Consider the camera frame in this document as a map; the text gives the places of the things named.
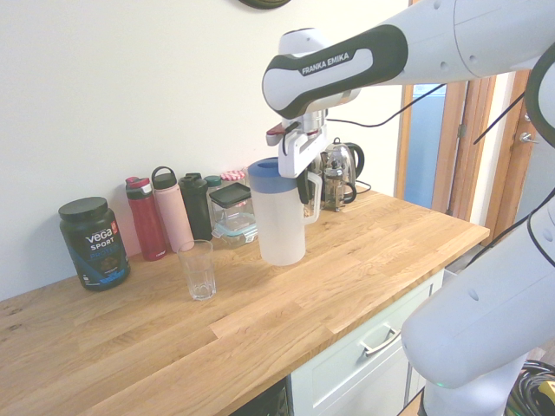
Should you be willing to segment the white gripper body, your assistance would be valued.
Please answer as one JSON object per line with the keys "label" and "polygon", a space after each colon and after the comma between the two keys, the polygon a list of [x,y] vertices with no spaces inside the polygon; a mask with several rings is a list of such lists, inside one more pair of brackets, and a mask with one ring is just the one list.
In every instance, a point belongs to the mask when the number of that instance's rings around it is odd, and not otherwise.
{"label": "white gripper body", "polygon": [[277,137],[280,139],[278,171],[284,178],[295,179],[329,144],[327,126],[323,125],[315,133],[304,133],[301,128],[293,128],[289,133],[286,131],[283,126],[277,126]]}

